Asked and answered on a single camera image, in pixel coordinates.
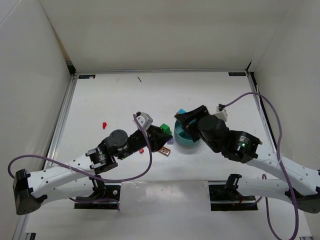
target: white enclosure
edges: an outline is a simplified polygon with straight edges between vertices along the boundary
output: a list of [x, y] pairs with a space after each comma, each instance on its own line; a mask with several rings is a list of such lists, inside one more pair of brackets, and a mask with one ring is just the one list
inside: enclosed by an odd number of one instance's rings
[[[281, 152], [320, 169], [319, 23], [319, 0], [1, 0], [0, 239], [29, 240], [26, 232], [37, 233], [36, 240], [274, 239], [263, 201], [258, 211], [210, 211], [208, 181], [263, 172], [203, 143], [194, 151], [174, 144], [169, 157], [155, 153], [150, 173], [122, 185], [121, 212], [73, 209], [60, 200], [19, 217], [7, 165], [22, 154], [69, 161], [114, 129], [132, 133], [136, 111], [171, 128], [180, 108], [206, 105], [213, 113], [218, 103], [255, 88], [246, 76], [228, 76], [237, 70], [254, 72], [278, 110]], [[52, 27], [76, 75], [95, 79], [70, 77]], [[228, 127], [266, 145], [270, 132], [279, 135], [271, 109], [267, 121], [257, 98], [242, 99], [228, 113]], [[141, 173], [147, 158], [136, 153], [104, 175]], [[41, 167], [26, 159], [13, 170]], [[276, 232], [287, 239], [293, 207], [274, 199], [270, 207]], [[320, 214], [299, 216], [298, 236], [320, 240]]]
[[[55, 157], [62, 162], [75, 159], [116, 129], [130, 135], [137, 129], [132, 117], [135, 112], [146, 112], [154, 125], [166, 123], [173, 130], [174, 115], [180, 108], [206, 105], [214, 113], [218, 103], [226, 104], [249, 91], [246, 76], [227, 72], [137, 72], [78, 79]], [[253, 96], [227, 111], [230, 129], [251, 133], [269, 145]], [[108, 123], [105, 130], [102, 122]], [[120, 212], [73, 209], [72, 201], [59, 200], [30, 214], [27, 232], [37, 233], [37, 240], [272, 239], [264, 202], [258, 211], [217, 212], [210, 206], [208, 181], [225, 181], [232, 173], [261, 178], [263, 171], [229, 161], [203, 142], [194, 149], [178, 144], [167, 147], [171, 149], [169, 157], [154, 153], [150, 171], [122, 185]], [[136, 176], [147, 168], [149, 155], [137, 152], [118, 162], [117, 168], [101, 175], [108, 179]], [[286, 238], [294, 228], [293, 207], [275, 199], [270, 206], [275, 229]], [[298, 236], [310, 235], [305, 214], [300, 212]]]
[[77, 70], [245, 69], [291, 0], [41, 0]]

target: metal frame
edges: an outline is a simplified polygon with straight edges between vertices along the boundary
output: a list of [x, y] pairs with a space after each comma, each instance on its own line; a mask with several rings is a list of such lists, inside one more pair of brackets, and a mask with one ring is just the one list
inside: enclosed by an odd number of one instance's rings
[[[78, 77], [75, 77], [73, 75], [71, 76], [71, 81], [65, 93], [59, 118], [56, 123], [55, 130], [52, 136], [52, 141], [51, 141], [48, 153], [46, 155], [50, 159], [55, 159], [58, 155], [59, 144], [61, 142], [61, 135], [62, 135], [61, 133], [63, 133], [65, 129], [65, 125], [68, 118], [68, 113], [69, 113], [70, 105], [72, 102], [72, 98], [75, 92], [77, 80], [78, 80]], [[53, 165], [52, 162], [46, 161], [43, 169], [50, 168], [52, 165]]]
[[[47, 153], [47, 157], [54, 159], [59, 152], [59, 144], [61, 142], [61, 136], [64, 131], [66, 121], [68, 118], [69, 109], [71, 106], [72, 98], [75, 92], [77, 80], [79, 75], [92, 75], [92, 74], [116, 74], [116, 73], [189, 73], [189, 72], [241, 72], [246, 73], [248, 82], [250, 84], [251, 90], [254, 93], [257, 93], [257, 89], [255, 87], [254, 81], [251, 77], [251, 74], [247, 72], [245, 69], [227, 69], [227, 68], [194, 68], [194, 69], [124, 69], [124, 70], [109, 70], [109, 71], [77, 71], [74, 76], [71, 76], [71, 81], [67, 88], [66, 94], [64, 96], [64, 100], [62, 103], [61, 111], [57, 120], [57, 124], [52, 136], [52, 141]], [[254, 100], [256, 106], [258, 108], [258, 112], [260, 114], [261, 120], [263, 122], [263, 127], [265, 132], [267, 133], [268, 141], [272, 148], [276, 150], [275, 145], [272, 140], [271, 130], [269, 129], [266, 121], [266, 116], [264, 115], [259, 97], [254, 95]], [[52, 166], [51, 163], [45, 162], [43, 169], [50, 168]], [[22, 215], [19, 217], [14, 235], [12, 240], [32, 240], [34, 235], [32, 233], [25, 233], [26, 225], [29, 219], [29, 215]]]
[[94, 75], [94, 74], [131, 74], [131, 73], [190, 73], [190, 72], [216, 72], [216, 73], [228, 73], [228, 72], [236, 72], [236, 73], [246, 73], [245, 69], [239, 68], [172, 68], [172, 69], [122, 69], [122, 70], [107, 70], [107, 71], [77, 71], [74, 75]]
[[[246, 76], [248, 78], [248, 81], [249, 81], [249, 84], [250, 84], [252, 92], [253, 93], [259, 93], [258, 90], [256, 89], [254, 80], [252, 79], [252, 76], [251, 76], [250, 72], [246, 72]], [[264, 130], [266, 132], [269, 145], [272, 147], [272, 149], [274, 151], [276, 151], [276, 146], [275, 146], [273, 138], [272, 138], [272, 130], [269, 128], [269, 126], [267, 124], [267, 117], [265, 116], [264, 112], [262, 111], [262, 106], [260, 104], [260, 97], [257, 96], [257, 95], [253, 95], [253, 97], [254, 97], [254, 100], [255, 100], [256, 107], [258, 108], [258, 112], [259, 112], [261, 121], [263, 122], [263, 127], [264, 127]]]

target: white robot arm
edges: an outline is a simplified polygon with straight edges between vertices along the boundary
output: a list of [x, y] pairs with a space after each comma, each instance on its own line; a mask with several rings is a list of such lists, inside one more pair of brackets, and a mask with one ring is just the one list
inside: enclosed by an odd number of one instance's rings
[[89, 195], [93, 201], [99, 199], [104, 193], [104, 183], [99, 174], [116, 168], [118, 164], [115, 158], [123, 160], [147, 145], [152, 152], [159, 151], [172, 138], [162, 128], [151, 125], [153, 120], [146, 113], [138, 112], [135, 121], [139, 129], [132, 135], [115, 130], [96, 148], [68, 163], [41, 171], [27, 172], [21, 169], [15, 176], [9, 172], [14, 177], [16, 214], [32, 213], [41, 205], [59, 199]]
[[[292, 202], [276, 152], [263, 146], [258, 138], [244, 131], [229, 130], [226, 119], [216, 113], [209, 114], [203, 105], [193, 111], [177, 114], [175, 118], [194, 142], [202, 139], [215, 153], [278, 178], [253, 179], [231, 174], [224, 186], [227, 196], [261, 196]], [[283, 156], [281, 160], [293, 186], [298, 208], [308, 213], [319, 213], [320, 172]]]

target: white table surface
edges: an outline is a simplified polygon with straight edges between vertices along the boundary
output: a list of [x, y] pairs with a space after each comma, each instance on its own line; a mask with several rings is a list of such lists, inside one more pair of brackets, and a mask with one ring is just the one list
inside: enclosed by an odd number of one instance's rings
[[[250, 91], [247, 77], [227, 72], [115, 73], [78, 79], [57, 159], [76, 158], [116, 129], [130, 135], [137, 129], [135, 112], [148, 113], [154, 125], [166, 123], [173, 131], [174, 115], [180, 108], [190, 111], [205, 105], [214, 113], [218, 104]], [[227, 111], [230, 129], [248, 132], [268, 145], [253, 96]], [[102, 122], [107, 122], [105, 130]], [[229, 174], [257, 178], [261, 170], [227, 160], [203, 142], [193, 149], [177, 143], [167, 147], [169, 157], [154, 153], [152, 168], [145, 176], [122, 184], [120, 212], [73, 209], [73, 202], [59, 200], [30, 214], [27, 232], [36, 232], [37, 240], [274, 239], [264, 201], [258, 204], [258, 211], [210, 211], [207, 181], [223, 181]], [[119, 160], [117, 168], [102, 176], [138, 175], [148, 166], [148, 156], [145, 148], [144, 154]], [[276, 199], [269, 202], [274, 229], [282, 238], [289, 238], [294, 229], [293, 207]], [[298, 236], [311, 236], [301, 211]]]

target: black mount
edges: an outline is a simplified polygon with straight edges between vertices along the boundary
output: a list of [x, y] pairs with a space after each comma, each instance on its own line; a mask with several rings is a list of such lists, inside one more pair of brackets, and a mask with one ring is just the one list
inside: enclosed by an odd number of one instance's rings
[[117, 210], [117, 203], [112, 201], [98, 201], [92, 203], [82, 203], [86, 201], [94, 201], [99, 199], [115, 199], [120, 201], [121, 183], [108, 184], [103, 181], [90, 178], [93, 183], [93, 193], [88, 197], [77, 196], [75, 199], [80, 201], [74, 203], [75, 209], [108, 209]]
[[41, 203], [48, 198], [47, 195], [42, 195], [35, 198], [31, 195], [34, 191], [29, 187], [28, 178], [30, 177], [25, 169], [21, 169], [15, 173], [13, 181], [13, 193], [15, 200], [15, 212], [17, 215], [25, 215], [34, 212], [41, 207]]

